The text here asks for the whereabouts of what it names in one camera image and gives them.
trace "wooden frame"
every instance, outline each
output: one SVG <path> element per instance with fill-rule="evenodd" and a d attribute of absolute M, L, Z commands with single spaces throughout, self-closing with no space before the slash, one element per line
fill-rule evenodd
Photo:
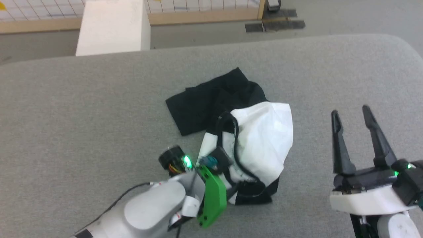
<path fill-rule="evenodd" d="M 206 22 L 261 20 L 266 0 L 260 0 L 259 8 L 234 8 L 219 11 L 193 11 L 148 14 L 151 25 L 173 25 Z M 77 30 L 81 18 L 65 18 L 38 21 L 0 22 L 0 34 Z"/>

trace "green plastic part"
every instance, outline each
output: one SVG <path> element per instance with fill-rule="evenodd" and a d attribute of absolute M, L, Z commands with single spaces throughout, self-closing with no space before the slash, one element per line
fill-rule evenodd
<path fill-rule="evenodd" d="M 197 221 L 201 227 L 208 228 L 226 209 L 226 187 L 219 176 L 212 174 L 207 167 L 199 167 L 198 173 L 206 183 L 206 192 Z"/>

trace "yellow sticker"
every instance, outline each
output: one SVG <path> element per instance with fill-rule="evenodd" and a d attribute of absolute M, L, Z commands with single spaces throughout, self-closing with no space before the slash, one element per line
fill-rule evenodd
<path fill-rule="evenodd" d="M 1 10 L 5 10 L 6 11 L 6 6 L 2 2 L 0 2 L 0 11 Z"/>

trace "green led light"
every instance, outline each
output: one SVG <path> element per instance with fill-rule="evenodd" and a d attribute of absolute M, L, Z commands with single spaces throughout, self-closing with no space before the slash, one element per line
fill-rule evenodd
<path fill-rule="evenodd" d="M 192 163 L 191 163 L 191 160 L 188 156 L 184 157 L 184 163 L 187 165 L 187 168 L 189 168 L 189 169 L 192 168 Z"/>

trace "black and white garment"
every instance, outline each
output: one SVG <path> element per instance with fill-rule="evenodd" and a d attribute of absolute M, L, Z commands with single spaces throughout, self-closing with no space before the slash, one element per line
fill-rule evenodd
<path fill-rule="evenodd" d="M 230 203 L 272 201 L 292 146 L 289 104 L 269 102 L 239 68 L 186 88 L 166 104 L 183 136 L 206 130 L 199 156 L 222 146 L 232 158 L 229 170 L 220 175 Z"/>

